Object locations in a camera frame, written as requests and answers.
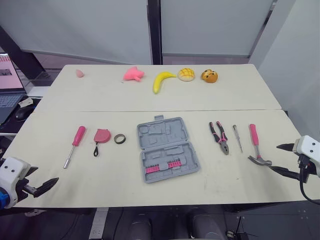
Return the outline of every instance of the pliers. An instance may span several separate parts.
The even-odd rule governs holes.
[[[225,134],[225,130],[219,121],[217,121],[216,124],[221,132],[221,137],[219,137],[218,134],[216,133],[216,131],[214,129],[214,124],[212,122],[209,122],[210,131],[213,134],[214,140],[218,144],[220,144],[220,148],[221,148],[222,152],[224,152],[225,155],[228,155],[229,154],[229,147],[227,145],[228,138]]]

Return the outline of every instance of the white wall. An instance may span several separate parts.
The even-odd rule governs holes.
[[[161,0],[165,56],[244,56],[273,0]]]
[[[23,51],[152,63],[147,0],[0,0],[0,25]]]
[[[269,51],[263,56],[262,61],[257,61],[261,62],[257,64],[258,71],[282,108],[288,110],[289,117],[300,134],[310,135],[318,141],[320,141],[319,11],[319,0],[296,0]]]

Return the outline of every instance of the computer mouse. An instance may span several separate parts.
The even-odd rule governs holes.
[[[34,106],[25,106],[20,108],[15,113],[15,120],[17,120],[18,122],[26,120],[34,110],[35,110]]]

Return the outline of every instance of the table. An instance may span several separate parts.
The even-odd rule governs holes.
[[[142,177],[137,125],[154,116],[182,117],[201,169],[198,172],[147,184]],[[220,121],[228,137],[230,155],[224,155],[213,141],[210,121]],[[255,155],[248,125],[256,124],[260,151],[276,166],[298,171],[298,157],[277,149],[300,137],[286,114],[276,110],[242,111],[144,111],[144,112],[38,112],[32,114],[5,153],[29,162],[39,169],[30,175],[30,184],[39,186],[49,178],[59,181],[49,192],[19,202],[17,207],[91,208],[157,205],[199,205],[271,203],[304,200],[299,182],[283,177],[247,159]],[[243,153],[232,125],[237,124]],[[78,126],[87,127],[75,149],[68,169],[64,162]],[[94,157],[97,128],[112,135],[124,133],[127,141],[112,140],[99,145]],[[319,179],[311,175],[305,184],[307,195],[320,198]]]
[[[37,112],[139,112],[274,110],[281,106],[252,64],[139,65],[141,82],[124,81],[128,65],[66,65],[37,107]],[[177,74],[189,67],[195,80],[168,78],[160,92],[152,91],[160,72]],[[76,77],[76,69],[84,77]],[[218,72],[216,83],[200,79],[206,69]]]
[[[297,156],[277,145],[300,137],[281,110],[256,68],[244,65],[140,65],[142,82],[122,81],[128,65],[67,65],[27,119],[5,157],[13,156],[39,169],[30,184],[59,177],[58,183],[39,198],[28,197],[17,207],[96,208],[154,205],[244,204],[303,200],[298,181],[285,178],[247,159],[255,155],[248,125],[256,124],[260,151],[274,165],[298,171]],[[165,79],[160,93],[152,92],[155,76],[194,69],[196,79]],[[85,76],[77,78],[76,69]],[[219,73],[209,84],[200,79],[205,69]],[[154,116],[182,117],[201,170],[151,184],[144,183],[137,125]],[[228,136],[230,154],[213,141],[208,123],[221,121]],[[236,124],[243,153],[232,131]],[[64,162],[80,125],[87,127],[68,169]],[[124,144],[99,145],[94,157],[97,128],[114,136],[127,136]],[[320,198],[319,180],[310,176],[305,191]]]

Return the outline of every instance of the tool case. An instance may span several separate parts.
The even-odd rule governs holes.
[[[144,181],[149,184],[198,171],[200,164],[187,141],[183,119],[159,115],[154,120],[137,126]]]

